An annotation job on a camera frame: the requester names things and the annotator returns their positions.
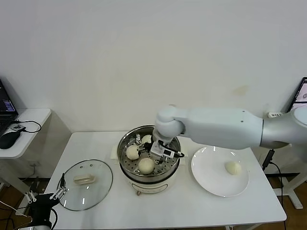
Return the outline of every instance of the wooden floor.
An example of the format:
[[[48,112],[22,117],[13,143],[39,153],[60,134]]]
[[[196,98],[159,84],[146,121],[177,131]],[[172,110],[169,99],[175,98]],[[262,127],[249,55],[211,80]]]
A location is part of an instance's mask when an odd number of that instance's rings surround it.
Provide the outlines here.
[[[273,188],[280,187],[280,182],[278,179],[270,179],[270,183]],[[41,183],[39,185],[39,190],[42,191],[43,188],[47,186],[47,183]],[[283,198],[284,209],[288,216],[286,221],[287,230],[307,230],[307,183],[303,183],[295,190],[297,196],[302,202],[304,208],[301,210],[296,210],[290,199],[286,196]],[[18,207],[22,198],[22,194],[17,191],[12,186],[5,187],[0,192],[0,200],[10,206]],[[3,204],[0,204],[0,208],[9,209]],[[7,218],[12,218],[14,220],[15,226],[13,227],[12,222],[9,220],[3,220]],[[13,230],[22,224],[26,224],[29,222],[29,219],[23,216],[16,216],[15,211],[7,211],[0,209],[0,230]],[[216,227],[216,228],[196,228],[194,230],[224,230],[224,227]],[[272,223],[272,224],[263,224],[256,228],[256,230],[283,230],[283,223]]]

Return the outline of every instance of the laptop screen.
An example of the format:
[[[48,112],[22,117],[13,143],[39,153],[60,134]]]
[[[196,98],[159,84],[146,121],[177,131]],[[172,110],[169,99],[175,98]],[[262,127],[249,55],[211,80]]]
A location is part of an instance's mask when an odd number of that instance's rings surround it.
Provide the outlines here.
[[[0,82],[0,112],[15,112],[15,108],[11,103],[2,83]]]

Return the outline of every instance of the power cord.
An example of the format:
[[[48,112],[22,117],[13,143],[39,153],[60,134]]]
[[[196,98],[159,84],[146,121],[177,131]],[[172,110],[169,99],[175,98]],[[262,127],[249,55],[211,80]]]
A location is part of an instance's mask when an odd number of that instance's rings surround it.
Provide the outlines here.
[[[282,173],[281,173],[279,167],[277,166],[277,164],[273,163],[272,161],[270,161],[269,164],[275,165],[276,168],[278,169],[279,175],[281,176]],[[283,178],[282,177],[280,177],[280,183],[281,183],[281,190],[282,190],[282,201],[281,201],[281,203],[282,203],[282,207],[283,207]],[[285,220],[283,221],[283,227],[284,227],[284,230],[287,230],[287,226],[286,226],[286,221]]]
[[[28,206],[25,206],[25,207],[19,207],[19,208],[17,208],[17,210],[19,210],[19,209],[23,209],[23,208],[27,208]],[[11,209],[5,209],[5,208],[1,208],[0,207],[0,210],[3,210],[3,211],[11,211]]]
[[[58,222],[58,214],[57,214],[56,210],[54,210],[53,208],[51,209],[51,211],[54,213],[54,215],[56,215],[56,220],[55,220],[55,222],[54,222],[54,224],[52,225],[52,228],[51,228],[51,230],[53,230],[55,225]]]
[[[9,205],[5,204],[5,203],[2,202],[2,201],[0,201],[0,203],[6,205],[7,207],[10,207],[11,209],[15,210],[17,213],[19,213],[20,215],[22,215],[22,216],[24,216],[24,217],[29,217],[29,216],[24,215],[23,213],[21,213],[21,212],[18,211],[17,209],[13,208],[12,206],[9,206]]]
[[[23,199],[23,197],[24,197],[24,196],[22,195],[22,197],[19,198],[19,200],[17,201],[16,205],[14,205],[14,207],[17,206],[17,205],[19,204],[19,202]],[[12,214],[13,214],[13,210],[11,211],[11,213],[10,213],[10,215],[9,215],[9,218],[8,218],[8,220],[6,221],[5,230],[8,229],[9,220],[11,220],[11,222],[12,222],[13,229],[15,228],[14,220],[11,218]]]
[[[172,148],[170,148],[170,147],[164,145],[164,144],[163,144],[163,141],[159,140],[158,143],[159,143],[163,148],[165,148],[165,149],[167,149],[167,150],[170,150],[170,151],[173,151],[174,153],[176,153],[176,154],[177,154],[176,157],[178,157],[178,158],[184,157],[184,154],[183,154],[182,152],[179,152],[179,151],[176,150],[176,149],[172,149]]]
[[[23,129],[21,130],[22,132],[26,132],[26,133],[37,133],[37,132],[39,132],[39,131],[42,129],[42,126],[41,126],[39,123],[37,123],[36,121],[32,121],[32,120],[30,120],[30,121],[15,120],[15,121],[12,121],[11,124],[28,123],[28,122],[33,122],[33,123],[37,124],[37,125],[39,126],[39,129],[36,130],[36,131],[28,131],[28,130],[26,130],[26,128],[23,128]]]

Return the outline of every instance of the pot lid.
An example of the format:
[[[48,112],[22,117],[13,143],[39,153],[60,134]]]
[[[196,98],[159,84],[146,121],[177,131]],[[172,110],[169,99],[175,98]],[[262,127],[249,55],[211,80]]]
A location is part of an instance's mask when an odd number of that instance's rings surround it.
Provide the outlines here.
[[[100,203],[113,182],[110,167],[99,160],[81,161],[68,169],[64,177],[67,192],[60,203],[72,211],[86,210]]]

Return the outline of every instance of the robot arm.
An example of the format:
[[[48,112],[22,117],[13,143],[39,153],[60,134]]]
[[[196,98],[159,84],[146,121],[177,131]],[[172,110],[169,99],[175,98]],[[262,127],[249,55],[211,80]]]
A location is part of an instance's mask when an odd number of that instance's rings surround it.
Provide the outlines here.
[[[184,136],[200,144],[234,150],[255,146],[276,149],[291,143],[299,155],[307,151],[306,107],[262,119],[243,109],[187,110],[168,106],[159,111],[155,125],[153,136],[164,143]]]

